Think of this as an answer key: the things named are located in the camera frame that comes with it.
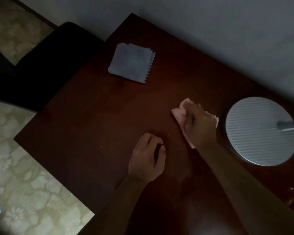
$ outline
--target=brown tabletop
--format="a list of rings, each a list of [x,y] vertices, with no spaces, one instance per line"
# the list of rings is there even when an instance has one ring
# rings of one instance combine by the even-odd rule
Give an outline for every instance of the brown tabletop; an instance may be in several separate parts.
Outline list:
[[[145,84],[108,73],[118,43],[156,52]],[[244,75],[131,14],[15,140],[94,213],[127,174],[138,138],[163,138],[164,173],[148,184],[132,214],[130,234],[245,234],[219,182],[191,150],[171,109],[189,97],[222,118],[248,96],[294,105]],[[226,146],[221,128],[218,140]],[[262,167],[233,155],[277,197],[294,209],[294,156]]]

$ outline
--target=cloth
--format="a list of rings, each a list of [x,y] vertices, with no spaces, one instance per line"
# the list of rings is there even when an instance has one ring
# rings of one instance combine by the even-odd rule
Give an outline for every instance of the cloth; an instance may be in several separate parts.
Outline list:
[[[188,144],[191,146],[192,149],[195,148],[195,146],[192,144],[192,142],[188,139],[186,133],[185,133],[185,130],[184,130],[184,124],[185,124],[185,121],[186,121],[186,115],[187,115],[187,111],[184,109],[184,104],[188,102],[188,103],[191,103],[191,104],[194,104],[194,102],[192,102],[189,98],[186,98],[185,100],[183,100],[179,106],[179,108],[175,108],[175,109],[172,109],[172,114],[174,116],[174,118],[176,119],[177,123],[179,124],[181,130],[182,130],[182,133],[186,139],[186,141],[188,142]],[[216,120],[217,120],[217,124],[216,124],[216,127],[218,127],[218,123],[219,123],[219,118],[216,117],[215,115],[212,115]]]
[[[154,58],[155,53],[149,48],[131,43],[119,43],[108,71],[111,74],[145,83]]]

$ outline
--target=person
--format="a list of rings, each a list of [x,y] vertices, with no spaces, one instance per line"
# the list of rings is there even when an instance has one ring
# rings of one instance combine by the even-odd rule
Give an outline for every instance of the person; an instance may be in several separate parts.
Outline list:
[[[221,146],[217,144],[215,119],[200,105],[185,104],[185,132],[219,180],[249,234],[294,234],[294,211],[276,198]],[[154,152],[161,144],[157,161]],[[145,133],[129,161],[129,172],[110,202],[79,235],[124,234],[135,204],[145,186],[165,167],[163,140]]]

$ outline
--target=baseboard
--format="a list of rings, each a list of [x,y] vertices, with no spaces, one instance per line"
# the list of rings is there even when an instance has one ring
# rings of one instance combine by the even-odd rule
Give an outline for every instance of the baseboard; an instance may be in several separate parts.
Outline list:
[[[58,27],[56,24],[54,24],[51,21],[47,20],[45,17],[43,17],[42,15],[38,14],[37,12],[35,12],[33,9],[31,9],[30,7],[28,7],[27,5],[25,5],[23,2],[21,2],[19,0],[12,0],[12,1],[15,2],[16,4],[18,4],[19,6],[23,7],[26,11],[32,13],[35,17],[37,17],[38,19],[40,19],[42,22],[45,22],[50,27],[52,27],[54,29],[56,29]]]

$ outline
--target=ribbed gray disc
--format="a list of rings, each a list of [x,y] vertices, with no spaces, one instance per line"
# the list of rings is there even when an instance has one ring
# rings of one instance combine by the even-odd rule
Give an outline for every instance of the ribbed gray disc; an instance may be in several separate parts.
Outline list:
[[[278,130],[279,121],[293,119],[276,102],[249,97],[232,106],[225,129],[232,147],[243,159],[261,166],[275,166],[294,153],[294,130]]]

